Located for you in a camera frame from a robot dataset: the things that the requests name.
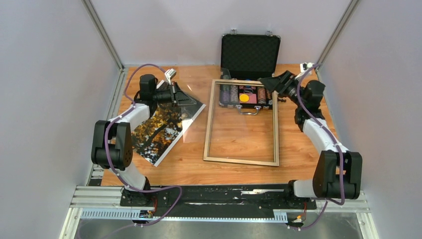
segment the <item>wooden picture frame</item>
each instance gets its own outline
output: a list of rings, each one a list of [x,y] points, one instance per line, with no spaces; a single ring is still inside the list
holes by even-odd
[[[263,165],[263,166],[280,166],[280,156],[279,156],[279,135],[278,135],[278,105],[277,105],[277,92],[273,92],[273,136],[274,136],[274,160],[272,162],[262,162],[255,160],[244,160],[244,159],[234,159],[234,158],[217,158],[209,157],[210,150],[210,137],[211,137],[211,127],[212,127],[212,114],[214,110],[214,99],[215,99],[215,87],[218,84],[227,84],[227,85],[245,85],[245,86],[257,86],[263,87],[263,84],[259,81],[243,81],[243,80],[213,80],[211,86],[211,97],[210,97],[210,107],[208,111],[208,121],[207,121],[207,132],[205,137],[205,147],[204,147],[204,161],[212,162],[226,162],[226,163],[241,163],[241,164],[253,164],[253,165]]]

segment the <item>wooden table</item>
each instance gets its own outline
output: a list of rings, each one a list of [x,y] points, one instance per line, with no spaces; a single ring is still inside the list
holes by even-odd
[[[279,102],[278,104],[279,167],[203,161],[211,83],[212,79],[218,79],[220,76],[219,66],[176,66],[173,68],[177,71],[174,80],[178,82],[182,90],[207,106],[158,167],[154,167],[140,155],[134,154],[132,163],[135,163],[138,170],[148,177],[151,185],[287,183],[292,179],[310,179],[313,177],[319,155],[312,142],[295,124],[294,115],[297,107],[289,100],[286,103]],[[135,69],[136,67],[129,69],[128,78]],[[275,74],[280,75],[286,70],[294,74],[300,72],[298,64],[281,64],[277,65]],[[158,79],[164,78],[163,73],[158,69],[153,67],[142,68],[134,75],[129,85],[127,93],[130,96],[134,96],[139,90],[139,77],[144,74],[153,74]],[[317,79],[315,73],[305,78],[302,85],[304,86],[306,82],[314,79]],[[123,97],[119,113],[126,110],[129,105],[130,101]],[[321,103],[321,110],[330,130],[335,133],[325,100]],[[229,129],[230,124],[235,127],[236,120],[229,118],[227,123],[226,127],[221,130]],[[269,130],[272,130],[263,127],[262,124],[251,122],[249,119],[247,125],[252,124],[260,125],[260,127],[255,128],[258,137],[263,137]],[[256,144],[253,148],[246,147],[249,148],[247,155],[262,154],[260,147],[268,146]],[[105,171],[102,185],[122,184],[117,177]]]

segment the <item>white wall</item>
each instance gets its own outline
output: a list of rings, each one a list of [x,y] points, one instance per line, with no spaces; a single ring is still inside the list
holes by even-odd
[[[80,0],[0,5],[0,237],[55,239],[117,69]]]
[[[422,2],[362,0],[321,69],[380,238],[421,238]]]
[[[221,35],[282,38],[278,61],[316,61],[350,0],[92,0],[124,64],[220,64]]]

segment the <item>wooden tabletop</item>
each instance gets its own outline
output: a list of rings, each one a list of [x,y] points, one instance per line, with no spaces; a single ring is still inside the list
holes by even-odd
[[[182,90],[207,106],[158,167],[134,153],[132,163],[148,177],[151,185],[287,183],[293,179],[313,177],[319,155],[312,142],[295,124],[297,106],[289,100],[286,103],[278,103],[279,167],[203,161],[211,84],[212,79],[218,79],[220,76],[219,66],[164,67],[169,68],[176,69],[177,75],[173,80],[178,82]],[[135,69],[136,67],[129,69],[128,78]],[[294,74],[300,72],[298,64],[280,64],[277,65],[275,75],[280,75],[286,70]],[[163,73],[153,67],[140,69],[127,90],[130,96],[134,96],[139,90],[139,77],[144,74],[153,74],[158,79],[164,78]],[[309,80],[315,79],[317,77],[313,73],[304,79],[303,86]],[[119,113],[129,106],[130,101],[123,97]],[[242,159],[251,159],[256,155],[258,160],[271,160],[272,128],[268,127],[272,125],[272,118],[268,117],[271,111],[259,113],[258,116],[261,115],[255,118],[239,118],[240,115],[234,113],[235,109],[228,110],[215,108],[213,124],[216,127],[211,133],[210,154],[220,157],[227,154],[236,156],[242,152]],[[330,130],[335,133],[325,100],[321,103],[321,110]],[[112,173],[105,171],[102,185],[122,184]]]

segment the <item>purple cable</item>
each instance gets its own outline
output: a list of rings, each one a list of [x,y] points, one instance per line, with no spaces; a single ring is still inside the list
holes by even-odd
[[[338,205],[343,205],[344,202],[345,202],[344,181],[343,181],[343,174],[342,174],[343,173],[344,159],[343,159],[343,153],[341,152],[341,148],[340,148],[340,146],[338,146],[337,140],[335,139],[335,137],[331,133],[331,131],[329,131],[328,128],[326,128],[321,122],[319,122],[319,120],[317,120],[315,118],[315,116],[313,116],[311,114],[311,112],[305,107],[305,104],[302,102],[302,98],[301,98],[301,91],[300,91],[300,89],[301,89],[301,84],[302,84],[303,79],[306,77],[306,75],[311,70],[315,69],[318,66],[319,66],[319,64],[314,64],[312,67],[310,67],[309,69],[307,69],[303,75],[301,75],[300,80],[299,80],[299,83],[298,83],[298,87],[297,87],[296,90],[297,90],[297,93],[298,93],[299,104],[301,105],[302,109],[328,134],[328,136],[330,137],[332,143],[335,144],[335,148],[339,152],[339,156],[340,156],[340,196],[341,196],[341,201],[338,202],[338,201],[336,201],[334,199],[327,198],[326,201],[325,201],[325,204],[324,204],[324,206],[323,206],[323,208],[321,210],[321,213],[318,215],[318,217],[316,218],[316,220],[313,223],[311,223],[309,226],[301,227],[300,230],[306,230],[306,229],[309,229],[309,228],[313,227],[321,219],[321,217],[322,217],[325,209],[327,208],[327,204],[328,204],[328,201],[327,200],[329,200],[329,201],[331,201],[333,203],[336,203]]]
[[[124,88],[124,91],[123,91],[124,96],[126,96],[126,98],[128,98],[130,101],[132,101],[132,105],[130,106],[130,108],[129,108],[126,112],[122,113],[121,115],[119,115],[118,117],[116,117],[115,119],[113,119],[113,120],[110,122],[110,124],[108,124],[107,128],[105,129],[105,131],[106,131],[106,132],[105,132],[105,137],[104,137],[105,154],[107,155],[107,161],[108,161],[108,164],[110,165],[110,169],[113,171],[113,173],[115,173],[115,175],[119,178],[119,180],[123,183],[123,185],[124,185],[126,188],[129,188],[129,189],[131,189],[131,190],[134,190],[134,191],[136,191],[136,192],[140,192],[140,193],[155,193],[155,192],[159,192],[159,191],[163,191],[163,190],[167,190],[167,189],[171,189],[171,188],[179,188],[179,189],[180,189],[180,193],[179,193],[179,195],[178,195],[177,199],[175,200],[175,202],[173,203],[173,205],[169,208],[169,210],[167,210],[167,211],[166,211],[166,213],[164,213],[164,214],[163,214],[160,218],[158,218],[157,220],[154,220],[154,221],[152,221],[152,222],[150,222],[150,223],[146,223],[146,224],[130,224],[130,225],[124,226],[124,227],[119,228],[119,229],[115,230],[114,232],[112,232],[112,233],[108,234],[107,236],[103,237],[102,239],[108,238],[109,236],[111,236],[111,235],[113,235],[113,234],[117,233],[118,231],[123,230],[123,229],[125,229],[125,228],[129,228],[129,227],[133,227],[133,226],[141,226],[141,227],[145,227],[145,226],[150,226],[150,225],[154,225],[154,224],[156,224],[157,222],[161,221],[164,217],[166,217],[166,216],[170,213],[170,211],[174,208],[174,206],[177,204],[177,202],[180,200],[180,198],[181,198],[181,196],[182,196],[182,187],[181,187],[181,186],[168,186],[168,187],[164,187],[164,188],[160,188],[160,189],[155,189],[155,190],[141,190],[141,189],[138,189],[138,188],[132,187],[132,186],[130,186],[127,182],[125,182],[125,180],[124,180],[123,178],[121,178],[121,177],[120,177],[119,173],[116,171],[116,169],[115,169],[115,167],[114,167],[114,165],[113,165],[113,163],[112,163],[112,161],[111,161],[110,151],[109,151],[109,147],[108,147],[108,133],[109,133],[109,131],[110,131],[111,126],[112,126],[115,122],[117,122],[117,121],[118,121],[118,120],[120,120],[121,118],[125,117],[127,114],[129,114],[130,112],[132,112],[132,111],[134,110],[134,107],[135,107],[135,101],[134,101],[131,97],[129,97],[129,96],[127,95],[126,91],[127,91],[127,88],[129,87],[129,83],[130,83],[130,81],[132,80],[132,78],[133,78],[133,76],[135,75],[135,73],[136,73],[139,69],[141,69],[142,67],[144,67],[144,66],[154,66],[154,67],[157,67],[158,69],[160,69],[163,73],[165,73],[165,70],[164,70],[163,68],[161,68],[161,67],[159,67],[159,66],[157,66],[157,65],[154,65],[154,64],[144,64],[144,65],[139,66],[138,68],[136,68],[136,70],[134,70],[134,71],[133,71],[133,73],[132,73],[132,75],[129,77],[129,80],[127,81],[126,87]]]

